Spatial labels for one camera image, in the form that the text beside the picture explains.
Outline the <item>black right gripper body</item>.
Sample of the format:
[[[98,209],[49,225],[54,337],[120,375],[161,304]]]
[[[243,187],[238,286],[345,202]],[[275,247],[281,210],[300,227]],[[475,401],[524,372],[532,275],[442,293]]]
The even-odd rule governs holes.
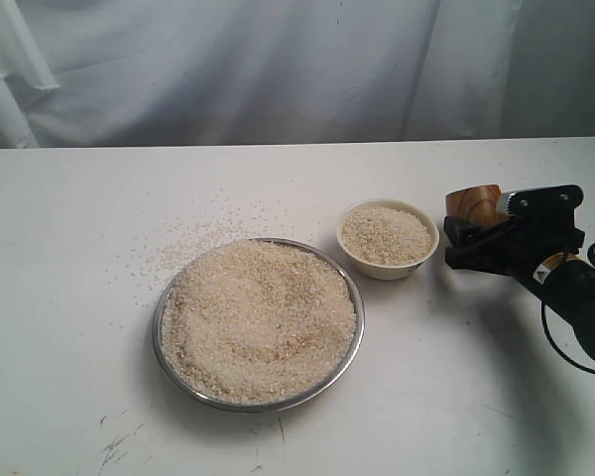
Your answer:
[[[454,270],[511,277],[531,291],[586,289],[586,264],[572,257],[584,242],[573,208],[519,215],[487,230],[448,216],[443,228],[445,262]]]

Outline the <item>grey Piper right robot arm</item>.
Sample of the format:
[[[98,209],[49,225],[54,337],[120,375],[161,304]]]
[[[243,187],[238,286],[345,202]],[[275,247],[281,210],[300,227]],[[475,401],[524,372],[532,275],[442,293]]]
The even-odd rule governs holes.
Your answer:
[[[450,268],[513,278],[571,326],[595,362],[595,268],[576,256],[584,233],[572,212],[516,215],[486,230],[447,216],[443,229]]]

